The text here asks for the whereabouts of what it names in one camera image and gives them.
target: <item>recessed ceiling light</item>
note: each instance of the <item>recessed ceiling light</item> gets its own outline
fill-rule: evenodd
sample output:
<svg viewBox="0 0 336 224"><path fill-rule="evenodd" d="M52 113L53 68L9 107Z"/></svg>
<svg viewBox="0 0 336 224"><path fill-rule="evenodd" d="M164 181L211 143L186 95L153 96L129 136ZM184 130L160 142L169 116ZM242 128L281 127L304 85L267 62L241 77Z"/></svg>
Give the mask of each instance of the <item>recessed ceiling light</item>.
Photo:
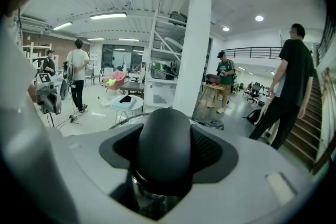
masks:
<svg viewBox="0 0 336 224"><path fill-rule="evenodd" d="M90 16L92 20L106 19L106 18L123 18L123 17L124 18L127 17L127 14L125 12L104 13Z"/></svg>
<svg viewBox="0 0 336 224"><path fill-rule="evenodd" d="M258 15L258 16L256 17L256 20L257 20L258 22L261 22L261 21L264 20L264 18L263 18L262 16Z"/></svg>
<svg viewBox="0 0 336 224"><path fill-rule="evenodd" d="M57 26L57 27L55 27L53 30L58 30L58 29L61 29L61 28L63 28L63 27L69 26L69 25L72 25L72 22L67 22L67 23L62 24L62 25L60 25L60 26Z"/></svg>
<svg viewBox="0 0 336 224"><path fill-rule="evenodd" d="M139 42L138 39L133 39L133 38L118 38L120 41L133 41L133 42Z"/></svg>
<svg viewBox="0 0 336 224"><path fill-rule="evenodd" d="M97 37L97 38L88 38L88 40L105 40L105 39L102 37Z"/></svg>

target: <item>sneaker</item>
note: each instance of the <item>sneaker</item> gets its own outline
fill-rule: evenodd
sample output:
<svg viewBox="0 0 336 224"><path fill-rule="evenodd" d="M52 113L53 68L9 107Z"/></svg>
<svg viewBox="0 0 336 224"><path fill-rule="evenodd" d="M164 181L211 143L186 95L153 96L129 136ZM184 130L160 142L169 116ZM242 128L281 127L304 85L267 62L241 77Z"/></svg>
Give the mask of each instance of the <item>sneaker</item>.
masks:
<svg viewBox="0 0 336 224"><path fill-rule="evenodd" d="M219 109L217 109L217 112L218 112L218 113L223 113L223 112L224 112L224 108L219 108Z"/></svg>

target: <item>office chair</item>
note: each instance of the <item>office chair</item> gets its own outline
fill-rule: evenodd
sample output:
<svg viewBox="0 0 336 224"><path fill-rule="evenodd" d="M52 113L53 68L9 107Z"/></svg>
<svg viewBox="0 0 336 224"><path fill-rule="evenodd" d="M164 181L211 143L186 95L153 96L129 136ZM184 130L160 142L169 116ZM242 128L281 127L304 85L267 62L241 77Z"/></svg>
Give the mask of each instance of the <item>office chair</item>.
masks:
<svg viewBox="0 0 336 224"><path fill-rule="evenodd" d="M259 91L260 91L261 86L253 84L252 91L250 92L250 98L247 98L247 100L252 100L252 103L258 102L255 98L259 98Z"/></svg>

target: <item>black t-shirt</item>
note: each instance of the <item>black t-shirt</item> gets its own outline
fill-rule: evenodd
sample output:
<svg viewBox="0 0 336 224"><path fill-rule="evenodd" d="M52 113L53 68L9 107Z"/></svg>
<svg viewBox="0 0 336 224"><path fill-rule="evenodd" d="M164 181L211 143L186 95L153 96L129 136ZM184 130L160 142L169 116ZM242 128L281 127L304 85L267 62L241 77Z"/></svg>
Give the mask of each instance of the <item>black t-shirt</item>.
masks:
<svg viewBox="0 0 336 224"><path fill-rule="evenodd" d="M288 61L286 73L279 81L276 96L301 106L314 64L309 49L299 40L286 40L279 57Z"/></svg>
<svg viewBox="0 0 336 224"><path fill-rule="evenodd" d="M45 70L46 67L52 68L53 72ZM44 59L43 72L44 73L49 73L51 76L53 76L55 74L55 63L52 59L49 59L49 58Z"/></svg>

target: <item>wooden stair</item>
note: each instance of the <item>wooden stair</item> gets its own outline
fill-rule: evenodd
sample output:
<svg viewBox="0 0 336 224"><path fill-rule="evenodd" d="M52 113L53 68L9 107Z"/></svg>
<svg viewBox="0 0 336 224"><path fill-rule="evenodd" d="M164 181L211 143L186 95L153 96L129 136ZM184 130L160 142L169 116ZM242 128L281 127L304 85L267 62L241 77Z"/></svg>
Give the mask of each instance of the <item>wooden stair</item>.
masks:
<svg viewBox="0 0 336 224"><path fill-rule="evenodd" d="M301 159L308 169L312 169L320 143L322 125L322 99L316 73L306 113L303 119L297 119L284 146Z"/></svg>

